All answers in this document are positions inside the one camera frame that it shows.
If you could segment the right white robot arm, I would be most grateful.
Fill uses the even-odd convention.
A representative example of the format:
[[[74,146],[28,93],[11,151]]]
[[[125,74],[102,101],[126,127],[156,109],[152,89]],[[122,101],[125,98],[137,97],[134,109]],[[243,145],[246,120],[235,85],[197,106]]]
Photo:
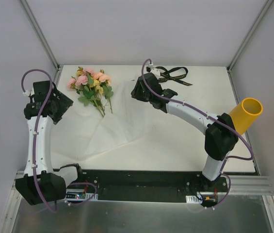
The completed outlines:
[[[174,115],[197,128],[205,136],[207,160],[202,170],[200,187],[211,191],[217,186],[217,178],[226,156],[238,142],[235,127],[229,114],[206,114],[194,106],[187,106],[184,98],[171,89],[162,89],[153,73],[137,79],[131,97],[149,102],[155,109]]]

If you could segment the black ribbon gold lettering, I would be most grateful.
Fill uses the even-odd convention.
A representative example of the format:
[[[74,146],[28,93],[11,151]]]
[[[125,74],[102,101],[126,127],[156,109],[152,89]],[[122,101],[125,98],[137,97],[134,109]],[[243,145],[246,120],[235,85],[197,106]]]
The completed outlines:
[[[159,83],[165,83],[167,81],[174,81],[176,83],[179,83],[179,84],[182,84],[182,85],[185,85],[185,86],[192,86],[191,83],[183,81],[183,79],[186,78],[187,75],[188,75],[188,73],[189,73],[189,70],[186,67],[174,67],[174,68],[172,68],[170,70],[167,70],[165,67],[162,67],[162,66],[158,66],[156,68],[159,71],[162,71],[160,73],[161,77],[158,78],[158,82]],[[171,76],[171,73],[179,71],[181,69],[184,70],[184,74],[177,75],[177,76]]]

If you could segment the white wrapping paper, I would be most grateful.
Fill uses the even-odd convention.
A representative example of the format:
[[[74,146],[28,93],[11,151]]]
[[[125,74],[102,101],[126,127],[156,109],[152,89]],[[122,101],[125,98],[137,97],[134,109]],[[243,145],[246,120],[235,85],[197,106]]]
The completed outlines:
[[[128,80],[112,85],[114,95],[101,116],[93,105],[84,106],[75,91],[60,86],[73,100],[51,132],[51,160],[81,162],[126,146],[150,131],[149,104],[131,97],[136,84]]]

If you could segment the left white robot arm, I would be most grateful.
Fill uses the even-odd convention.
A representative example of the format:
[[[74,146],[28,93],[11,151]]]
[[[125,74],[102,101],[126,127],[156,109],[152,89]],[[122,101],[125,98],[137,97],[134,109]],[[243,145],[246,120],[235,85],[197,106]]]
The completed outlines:
[[[16,179],[16,189],[30,205],[62,200],[70,185],[81,188],[84,183],[79,164],[68,164],[54,171],[51,164],[51,129],[71,107],[73,101],[54,83],[33,83],[30,103],[24,109],[29,129],[29,146],[24,176]]]

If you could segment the pink yellow flower bouquet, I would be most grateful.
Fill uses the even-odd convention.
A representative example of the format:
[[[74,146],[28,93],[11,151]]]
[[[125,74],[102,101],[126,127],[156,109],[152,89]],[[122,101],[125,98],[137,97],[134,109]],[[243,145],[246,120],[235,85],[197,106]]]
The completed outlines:
[[[106,106],[113,111],[111,77],[102,69],[94,72],[92,69],[78,67],[76,75],[68,81],[67,89],[74,90],[79,95],[78,101],[84,106],[93,105],[102,117],[106,115]]]

